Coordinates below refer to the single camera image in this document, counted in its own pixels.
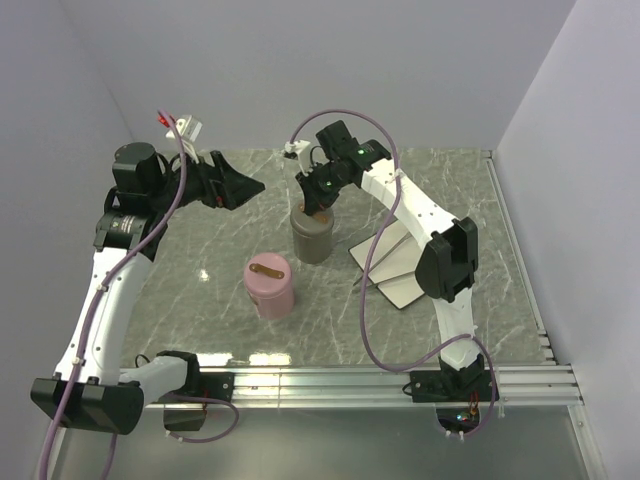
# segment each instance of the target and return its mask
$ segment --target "pink container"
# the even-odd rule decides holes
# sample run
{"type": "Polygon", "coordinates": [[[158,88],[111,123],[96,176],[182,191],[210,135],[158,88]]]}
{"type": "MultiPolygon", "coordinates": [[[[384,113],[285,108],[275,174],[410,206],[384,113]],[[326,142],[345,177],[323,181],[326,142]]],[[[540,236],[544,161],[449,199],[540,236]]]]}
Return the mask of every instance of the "pink container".
{"type": "Polygon", "coordinates": [[[244,286],[263,318],[282,318],[293,309],[291,266],[282,255],[261,253],[253,257],[244,267],[244,286]]]}

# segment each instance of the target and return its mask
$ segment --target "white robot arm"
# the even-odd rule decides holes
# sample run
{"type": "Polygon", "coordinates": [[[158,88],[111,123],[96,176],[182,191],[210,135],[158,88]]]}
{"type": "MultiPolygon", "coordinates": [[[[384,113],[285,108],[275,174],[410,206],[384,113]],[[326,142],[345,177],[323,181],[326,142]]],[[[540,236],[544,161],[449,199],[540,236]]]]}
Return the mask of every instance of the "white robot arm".
{"type": "MultiPolygon", "coordinates": [[[[189,152],[184,194],[178,206],[200,201],[211,208],[234,210],[265,189],[264,184],[235,171],[219,151],[196,155],[191,141],[201,124],[193,117],[179,119],[176,124],[189,152]]],[[[58,405],[65,403],[61,401],[62,393],[72,382],[72,393],[61,419],[63,426],[126,435],[149,403],[174,391],[199,396],[201,386],[198,359],[193,353],[160,352],[140,368],[120,369],[135,300],[164,230],[118,271],[108,287],[102,282],[127,252],[140,245],[160,223],[176,197],[180,172],[174,171],[152,145],[132,143],[116,152],[113,175],[116,186],[109,191],[104,215],[96,226],[93,272],[75,332],[53,376],[34,381],[31,399],[54,418],[58,405]],[[96,289],[103,294],[90,323],[86,348],[78,353],[96,289]],[[72,372],[78,363],[80,373],[74,378],[72,372]]]]}
{"type": "MultiPolygon", "coordinates": [[[[395,171],[390,153],[377,141],[359,144],[342,121],[317,134],[329,159],[313,164],[310,142],[285,145],[285,155],[297,158],[305,213],[312,215],[331,206],[339,190],[355,184],[390,208],[396,198],[395,179],[400,176],[402,193],[395,216],[409,230],[420,247],[422,257],[416,280],[429,295],[436,309],[441,341],[461,334],[474,335],[471,293],[477,269],[477,228],[468,218],[458,220],[442,209],[401,170],[395,171]]],[[[446,347],[441,360],[456,371],[476,362],[480,349],[471,339],[446,347]]]]}

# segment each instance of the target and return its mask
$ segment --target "gray cup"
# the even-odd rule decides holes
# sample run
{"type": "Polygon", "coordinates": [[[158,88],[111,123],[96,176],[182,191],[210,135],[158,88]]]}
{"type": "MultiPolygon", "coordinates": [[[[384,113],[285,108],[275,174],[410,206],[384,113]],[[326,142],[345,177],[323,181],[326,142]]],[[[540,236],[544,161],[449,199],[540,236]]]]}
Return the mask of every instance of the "gray cup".
{"type": "Polygon", "coordinates": [[[293,251],[301,262],[314,265],[331,255],[333,211],[328,208],[310,217],[302,209],[303,204],[299,203],[291,210],[293,251]]]}

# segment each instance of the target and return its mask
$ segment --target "marble tabletop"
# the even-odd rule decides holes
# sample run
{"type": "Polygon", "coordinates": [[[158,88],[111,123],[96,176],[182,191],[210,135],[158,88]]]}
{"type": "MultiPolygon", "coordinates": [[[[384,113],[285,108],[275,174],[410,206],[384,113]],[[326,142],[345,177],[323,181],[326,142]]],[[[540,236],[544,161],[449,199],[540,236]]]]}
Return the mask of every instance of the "marble tabletop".
{"type": "MultiPolygon", "coordinates": [[[[199,354],[206,365],[330,366],[369,364],[358,327],[359,295],[351,285],[361,271],[348,249],[380,227],[385,209],[355,186],[334,205],[333,252],[320,265],[293,254],[291,206],[301,199],[297,164],[280,150],[223,152],[238,171],[267,189],[240,209],[192,204],[176,212],[140,292],[122,352],[134,356],[166,349],[199,354]],[[289,260],[296,305],[286,318],[258,317],[242,282],[257,253],[289,260]]],[[[473,293],[477,335],[499,364],[544,361],[536,322],[486,160],[479,150],[402,149],[405,172],[433,200],[459,218],[470,216],[480,236],[473,293]]],[[[371,344],[387,363],[414,361],[439,344],[431,300],[399,311],[378,291],[367,299],[371,344]]]]}

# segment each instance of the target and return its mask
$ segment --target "white enclosure wall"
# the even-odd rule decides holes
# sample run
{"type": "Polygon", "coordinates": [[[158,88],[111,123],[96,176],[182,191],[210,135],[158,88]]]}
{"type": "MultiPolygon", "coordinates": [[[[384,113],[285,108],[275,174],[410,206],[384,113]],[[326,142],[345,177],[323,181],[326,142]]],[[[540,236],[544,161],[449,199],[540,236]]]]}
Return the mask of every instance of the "white enclosure wall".
{"type": "Polygon", "coordinates": [[[495,148],[575,3],[61,1],[137,139],[166,105],[216,148],[280,146],[329,107],[405,146],[495,148]]]}
{"type": "Polygon", "coordinates": [[[612,479],[638,478],[640,3],[578,0],[498,148],[551,332],[612,479]]]}
{"type": "Polygon", "coordinates": [[[22,480],[48,423],[31,383],[71,337],[113,152],[131,136],[57,2],[2,2],[0,66],[0,476],[22,480]]]}

